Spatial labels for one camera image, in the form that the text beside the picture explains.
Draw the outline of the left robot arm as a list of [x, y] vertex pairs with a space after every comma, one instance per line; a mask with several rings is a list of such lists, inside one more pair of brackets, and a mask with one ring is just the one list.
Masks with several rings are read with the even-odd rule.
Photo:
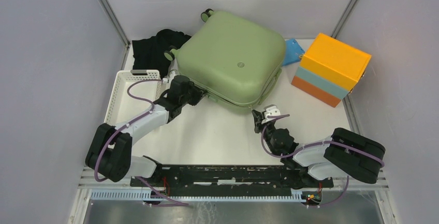
[[133, 176], [143, 178], [149, 186], [154, 187], [163, 179], [162, 171], [157, 169], [159, 162], [147, 156], [133, 156], [132, 147], [150, 132], [174, 120], [184, 106], [196, 106], [207, 91], [182, 75], [175, 76], [169, 88], [155, 101], [133, 95], [132, 88], [132, 85], [128, 87], [128, 96], [147, 102], [149, 107], [115, 126], [107, 123], [99, 125], [85, 164], [94, 170], [97, 182], [118, 182], [125, 176]]

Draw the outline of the white plastic basket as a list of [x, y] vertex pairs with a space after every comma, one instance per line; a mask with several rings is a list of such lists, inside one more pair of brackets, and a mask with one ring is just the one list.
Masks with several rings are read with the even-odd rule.
[[118, 71], [104, 122], [114, 126], [134, 118], [150, 108], [143, 99], [155, 101], [160, 96], [161, 87], [158, 70]]

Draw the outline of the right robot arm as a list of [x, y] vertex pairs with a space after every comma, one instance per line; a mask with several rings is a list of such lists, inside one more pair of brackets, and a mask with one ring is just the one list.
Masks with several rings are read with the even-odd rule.
[[352, 177], [375, 184], [384, 167], [385, 147], [342, 127], [322, 140], [300, 144], [286, 128], [276, 128], [276, 121], [286, 118], [277, 108], [263, 112], [252, 110], [254, 132], [261, 135], [264, 151], [290, 169], [299, 169], [299, 181], [306, 187], [329, 177]]

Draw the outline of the green hard-shell suitcase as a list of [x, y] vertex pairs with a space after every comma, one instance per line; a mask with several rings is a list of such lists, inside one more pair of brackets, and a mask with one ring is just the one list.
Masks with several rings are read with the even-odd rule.
[[222, 105], [238, 111], [261, 105], [282, 72], [284, 38], [227, 11], [207, 9], [200, 17], [201, 29], [180, 48], [170, 46], [165, 58]]

